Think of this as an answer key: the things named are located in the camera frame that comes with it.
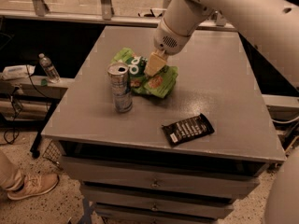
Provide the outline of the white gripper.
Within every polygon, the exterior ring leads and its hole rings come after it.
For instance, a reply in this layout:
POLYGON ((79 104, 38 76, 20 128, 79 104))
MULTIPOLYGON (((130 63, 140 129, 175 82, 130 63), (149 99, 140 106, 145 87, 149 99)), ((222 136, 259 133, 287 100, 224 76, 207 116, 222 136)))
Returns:
POLYGON ((166 64, 168 55, 180 53, 191 37, 190 28, 178 21, 162 18, 154 33, 154 47, 145 68, 149 77, 156 75, 166 64))

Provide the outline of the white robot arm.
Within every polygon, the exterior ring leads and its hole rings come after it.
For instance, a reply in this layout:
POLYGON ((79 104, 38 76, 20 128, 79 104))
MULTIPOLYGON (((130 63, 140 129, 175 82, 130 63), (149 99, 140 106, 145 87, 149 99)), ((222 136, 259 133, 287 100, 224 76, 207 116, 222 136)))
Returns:
POLYGON ((214 10, 293 86, 299 84, 299 7, 285 0, 165 0, 145 73, 153 77, 214 10))

